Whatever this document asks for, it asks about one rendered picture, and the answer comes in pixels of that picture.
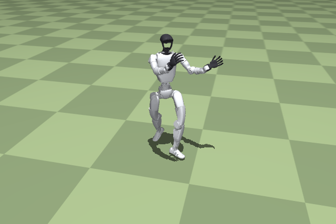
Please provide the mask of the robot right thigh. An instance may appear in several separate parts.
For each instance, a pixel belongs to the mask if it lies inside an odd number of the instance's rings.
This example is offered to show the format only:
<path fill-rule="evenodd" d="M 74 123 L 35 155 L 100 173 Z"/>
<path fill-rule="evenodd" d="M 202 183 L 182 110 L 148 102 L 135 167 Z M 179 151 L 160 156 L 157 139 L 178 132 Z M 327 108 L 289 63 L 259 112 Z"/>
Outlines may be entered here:
<path fill-rule="evenodd" d="M 150 94 L 150 107 L 149 112 L 150 116 L 155 121 L 160 121 L 162 115 L 158 113 L 159 111 L 159 103 L 160 103 L 160 93 L 158 92 L 152 92 Z"/>

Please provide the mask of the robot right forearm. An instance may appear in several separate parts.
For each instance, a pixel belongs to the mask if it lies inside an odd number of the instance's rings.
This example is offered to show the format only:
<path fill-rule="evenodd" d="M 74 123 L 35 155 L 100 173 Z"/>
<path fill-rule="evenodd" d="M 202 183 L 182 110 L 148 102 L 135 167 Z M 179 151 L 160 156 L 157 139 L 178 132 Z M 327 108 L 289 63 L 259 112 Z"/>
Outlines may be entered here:
<path fill-rule="evenodd" d="M 168 65 L 165 65 L 165 67 L 155 67 L 153 72 L 159 75 L 165 74 L 165 73 L 169 73 L 170 71 L 168 71 L 169 67 Z"/>

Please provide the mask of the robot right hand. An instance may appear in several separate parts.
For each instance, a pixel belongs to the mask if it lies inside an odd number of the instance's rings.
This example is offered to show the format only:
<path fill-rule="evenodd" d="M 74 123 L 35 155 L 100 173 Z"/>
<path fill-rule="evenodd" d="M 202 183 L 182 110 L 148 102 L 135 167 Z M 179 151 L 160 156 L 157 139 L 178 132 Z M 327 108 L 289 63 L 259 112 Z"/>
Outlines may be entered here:
<path fill-rule="evenodd" d="M 177 63 L 181 62 L 181 61 L 184 61 L 184 60 L 179 60 L 179 59 L 182 59 L 183 57 L 180 57 L 182 55 L 179 55 L 181 54 L 181 52 L 179 53 L 174 53 L 172 56 L 171 56 L 171 59 L 170 59 L 170 62 L 167 63 L 169 69 L 168 71 L 170 71 L 175 65 L 177 65 Z M 179 58 L 180 57 L 180 58 Z M 178 59 L 177 59 L 178 58 Z M 179 60 L 179 61 L 178 61 Z"/>

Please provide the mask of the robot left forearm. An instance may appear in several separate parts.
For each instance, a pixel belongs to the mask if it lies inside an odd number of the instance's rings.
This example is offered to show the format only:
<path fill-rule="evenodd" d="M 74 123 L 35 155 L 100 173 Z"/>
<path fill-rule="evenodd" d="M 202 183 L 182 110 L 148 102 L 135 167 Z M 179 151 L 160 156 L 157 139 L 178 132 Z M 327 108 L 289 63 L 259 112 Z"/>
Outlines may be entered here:
<path fill-rule="evenodd" d="M 203 68 L 195 67 L 195 69 L 194 69 L 194 73 L 195 73 L 195 74 L 204 74 L 204 73 L 206 73 L 206 71 L 207 71 L 208 69 L 209 69 L 209 66 L 208 66 L 208 65 L 204 66 Z"/>

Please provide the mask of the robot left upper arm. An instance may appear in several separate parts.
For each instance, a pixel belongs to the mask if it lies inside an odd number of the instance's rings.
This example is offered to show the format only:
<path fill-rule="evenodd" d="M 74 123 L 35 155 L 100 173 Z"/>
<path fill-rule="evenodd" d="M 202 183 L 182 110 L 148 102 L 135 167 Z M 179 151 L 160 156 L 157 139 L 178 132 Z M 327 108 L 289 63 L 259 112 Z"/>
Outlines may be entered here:
<path fill-rule="evenodd" d="M 177 53 L 176 53 L 177 54 Z M 182 59 L 179 59 L 179 60 L 184 60 L 184 61 L 181 61 L 180 63 L 181 63 L 181 65 L 187 70 L 187 72 L 188 72 L 188 74 L 193 74 L 194 73 L 194 69 L 195 69 L 195 67 L 191 67 L 190 66 L 190 64 L 189 64 L 189 62 L 185 59 L 185 57 L 184 57 L 184 55 L 183 54 L 179 54 L 179 55 L 182 55 L 182 56 L 180 56 L 180 57 L 183 57 Z M 179 57 L 179 58 L 180 58 Z M 178 58 L 177 58 L 178 59 Z M 179 61 L 178 60 L 178 61 Z"/>

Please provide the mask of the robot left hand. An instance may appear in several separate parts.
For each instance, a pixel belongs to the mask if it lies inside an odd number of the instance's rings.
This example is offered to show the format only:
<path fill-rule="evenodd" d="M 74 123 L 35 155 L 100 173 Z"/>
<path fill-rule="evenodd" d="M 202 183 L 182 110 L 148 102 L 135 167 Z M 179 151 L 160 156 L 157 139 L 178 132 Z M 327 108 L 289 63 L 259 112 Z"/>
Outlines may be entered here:
<path fill-rule="evenodd" d="M 216 56 L 214 56 L 213 57 L 213 59 L 212 59 L 212 61 L 210 62 L 210 64 L 207 64 L 208 66 L 209 66 L 209 69 L 207 70 L 207 71 L 209 71 L 209 70 L 211 70 L 212 68 L 216 68 L 216 67 L 218 67 L 218 66 L 220 66 L 220 65 L 222 65 L 223 63 L 221 63 L 221 62 L 223 62 L 223 60 L 222 60 L 222 58 L 220 58 L 220 56 L 216 59 L 216 60 L 214 60 L 214 58 L 215 58 Z M 220 58 L 220 59 L 219 59 Z M 218 60 L 219 59 L 219 60 Z M 220 61 L 220 60 L 222 60 L 222 61 Z M 219 62 L 220 61 L 220 62 Z M 217 63 L 218 62 L 218 63 Z M 219 64 L 219 63 L 221 63 L 221 64 Z M 219 64 L 219 65 L 218 65 Z M 206 65 L 205 65 L 206 66 Z"/>

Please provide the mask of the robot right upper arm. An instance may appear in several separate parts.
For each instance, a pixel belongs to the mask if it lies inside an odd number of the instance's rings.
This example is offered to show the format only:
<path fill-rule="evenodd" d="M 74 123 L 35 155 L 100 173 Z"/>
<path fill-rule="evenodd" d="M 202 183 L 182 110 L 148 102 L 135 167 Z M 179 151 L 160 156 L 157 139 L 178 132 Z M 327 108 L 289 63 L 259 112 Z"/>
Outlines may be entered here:
<path fill-rule="evenodd" d="M 154 54 L 150 55 L 148 62 L 150 63 L 152 70 L 154 70 L 155 67 L 158 67 L 157 56 L 156 55 L 154 55 Z M 156 74 L 156 73 L 154 73 L 154 74 L 159 75 L 159 74 Z"/>

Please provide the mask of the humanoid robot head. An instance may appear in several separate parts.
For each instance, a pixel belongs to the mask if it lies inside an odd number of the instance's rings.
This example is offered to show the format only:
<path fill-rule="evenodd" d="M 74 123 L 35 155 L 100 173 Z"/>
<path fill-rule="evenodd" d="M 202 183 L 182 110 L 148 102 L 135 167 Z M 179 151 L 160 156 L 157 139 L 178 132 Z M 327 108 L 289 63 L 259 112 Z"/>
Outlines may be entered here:
<path fill-rule="evenodd" d="M 161 52 L 165 52 L 165 53 L 162 53 L 164 55 L 169 55 L 171 53 L 169 53 L 169 50 L 172 48 L 172 45 L 173 45 L 173 38 L 169 35 L 169 34 L 164 34 L 161 36 L 160 38 L 160 41 L 162 43 L 162 46 L 163 46 L 163 50 Z M 167 44 L 167 43 L 171 43 L 171 46 L 170 48 L 169 47 L 164 47 L 164 43 Z M 160 53 L 161 53 L 160 52 Z"/>

